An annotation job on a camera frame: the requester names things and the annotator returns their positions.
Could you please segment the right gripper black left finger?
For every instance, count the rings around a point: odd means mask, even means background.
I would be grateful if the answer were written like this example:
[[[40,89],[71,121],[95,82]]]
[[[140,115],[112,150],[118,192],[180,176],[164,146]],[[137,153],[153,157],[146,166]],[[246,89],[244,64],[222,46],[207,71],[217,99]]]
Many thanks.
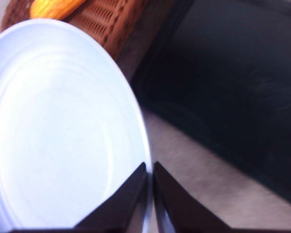
[[[13,233],[124,233],[128,230],[138,204],[141,204],[140,226],[147,206],[147,171],[142,162],[124,183],[98,208],[73,228],[14,229]]]

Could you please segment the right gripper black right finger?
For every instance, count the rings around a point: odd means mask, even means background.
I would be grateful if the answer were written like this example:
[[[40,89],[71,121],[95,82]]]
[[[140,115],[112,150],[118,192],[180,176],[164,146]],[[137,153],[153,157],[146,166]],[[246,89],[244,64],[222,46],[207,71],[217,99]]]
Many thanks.
[[[161,233],[291,233],[287,229],[228,226],[194,199],[159,162],[154,164],[154,202]]]

